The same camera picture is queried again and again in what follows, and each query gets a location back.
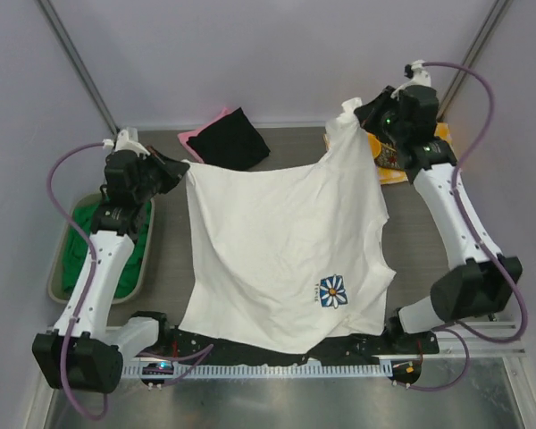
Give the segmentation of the white flower print t-shirt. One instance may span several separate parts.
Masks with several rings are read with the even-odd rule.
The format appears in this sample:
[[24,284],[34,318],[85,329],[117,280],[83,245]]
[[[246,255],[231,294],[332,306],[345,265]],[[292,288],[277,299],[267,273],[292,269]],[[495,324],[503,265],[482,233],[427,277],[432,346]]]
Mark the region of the white flower print t-shirt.
[[314,163],[263,172],[192,164],[186,190],[195,284],[180,328],[286,354],[383,330],[394,271],[389,219],[365,131],[344,102]]

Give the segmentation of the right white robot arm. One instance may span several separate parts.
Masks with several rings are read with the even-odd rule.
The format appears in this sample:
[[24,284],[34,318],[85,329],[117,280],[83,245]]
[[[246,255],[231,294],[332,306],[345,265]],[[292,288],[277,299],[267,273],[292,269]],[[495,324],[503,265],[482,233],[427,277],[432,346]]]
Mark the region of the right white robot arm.
[[393,317],[405,334],[501,312],[523,271],[520,260],[505,257],[482,227],[451,146],[435,134],[438,108],[434,88],[412,84],[400,90],[387,86],[355,110],[364,130],[395,148],[398,164],[431,213],[448,259],[448,272],[429,295]]

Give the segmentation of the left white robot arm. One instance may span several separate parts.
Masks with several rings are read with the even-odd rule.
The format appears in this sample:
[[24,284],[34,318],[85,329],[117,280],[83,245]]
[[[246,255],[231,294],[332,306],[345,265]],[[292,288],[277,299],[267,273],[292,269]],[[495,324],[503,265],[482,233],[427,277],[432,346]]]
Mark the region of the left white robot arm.
[[109,394],[124,363],[164,342],[163,313],[141,311],[115,331],[107,321],[123,268],[147,217],[146,205],[174,189],[187,173],[185,162],[149,148],[139,155],[114,150],[105,159],[101,202],[90,232],[81,236],[88,253],[71,297],[54,327],[36,335],[32,353],[50,387]]

